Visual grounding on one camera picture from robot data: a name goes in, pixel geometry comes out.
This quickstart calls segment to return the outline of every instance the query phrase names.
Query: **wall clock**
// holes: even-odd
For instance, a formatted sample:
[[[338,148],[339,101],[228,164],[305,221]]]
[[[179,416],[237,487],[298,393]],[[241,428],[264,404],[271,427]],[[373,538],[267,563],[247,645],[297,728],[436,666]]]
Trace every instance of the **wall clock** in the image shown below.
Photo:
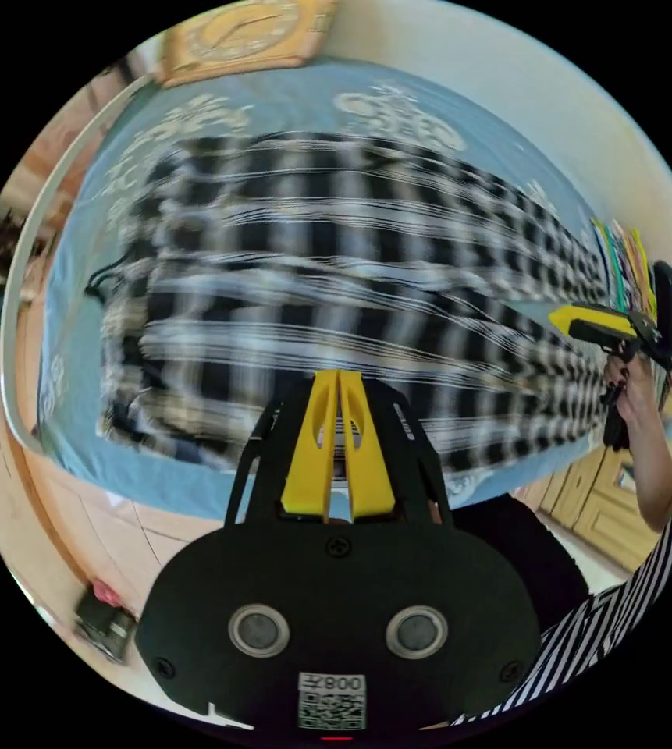
[[[164,86],[303,65],[320,49],[336,0],[242,0],[165,32],[157,74]]]

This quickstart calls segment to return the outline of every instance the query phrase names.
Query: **clock face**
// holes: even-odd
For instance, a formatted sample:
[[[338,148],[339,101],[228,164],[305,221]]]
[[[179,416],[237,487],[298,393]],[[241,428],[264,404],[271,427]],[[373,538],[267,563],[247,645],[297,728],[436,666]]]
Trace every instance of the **clock face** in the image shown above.
[[[297,0],[245,0],[199,20],[185,37],[187,50],[202,60],[235,60],[280,43],[300,18]]]

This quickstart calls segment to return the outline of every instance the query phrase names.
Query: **screw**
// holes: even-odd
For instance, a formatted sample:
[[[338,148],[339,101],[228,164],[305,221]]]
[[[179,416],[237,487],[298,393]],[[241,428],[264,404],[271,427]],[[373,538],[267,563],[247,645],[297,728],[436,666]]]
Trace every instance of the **screw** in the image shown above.
[[[174,666],[166,658],[154,658],[154,668],[159,676],[165,679],[174,678]]]
[[[331,536],[325,543],[325,553],[340,559],[351,554],[351,541],[345,536]]]
[[[509,684],[515,681],[523,670],[523,664],[520,661],[510,661],[506,663],[500,671],[500,681]]]

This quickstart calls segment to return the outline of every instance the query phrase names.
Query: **black pants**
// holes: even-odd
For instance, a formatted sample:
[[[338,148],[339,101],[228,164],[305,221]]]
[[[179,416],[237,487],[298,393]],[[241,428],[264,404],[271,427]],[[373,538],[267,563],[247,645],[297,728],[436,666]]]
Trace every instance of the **black pants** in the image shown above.
[[[502,494],[454,510],[453,519],[457,528],[488,543],[517,570],[542,632],[588,597],[588,585],[572,557],[523,502]]]

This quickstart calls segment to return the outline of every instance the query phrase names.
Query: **blue bedsheet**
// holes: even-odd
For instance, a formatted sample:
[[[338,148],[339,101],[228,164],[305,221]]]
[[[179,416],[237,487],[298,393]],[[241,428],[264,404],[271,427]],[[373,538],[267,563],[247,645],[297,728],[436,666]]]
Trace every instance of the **blue bedsheet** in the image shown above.
[[[102,144],[48,280],[38,431],[45,452],[71,474],[155,508],[223,518],[231,474],[139,453],[96,435],[101,309],[83,290],[93,271],[116,259],[120,216],[153,160],[173,141],[279,130],[379,135],[445,151],[518,185],[597,251],[588,226],[591,209],[546,157],[486,110],[427,81],[372,64],[323,59],[300,69],[165,91],[151,84],[130,102]],[[539,317],[535,305],[528,311]],[[525,485],[588,449],[588,438],[582,438],[513,466],[452,481],[451,506]],[[347,516],[343,491],[334,491],[332,511]]]

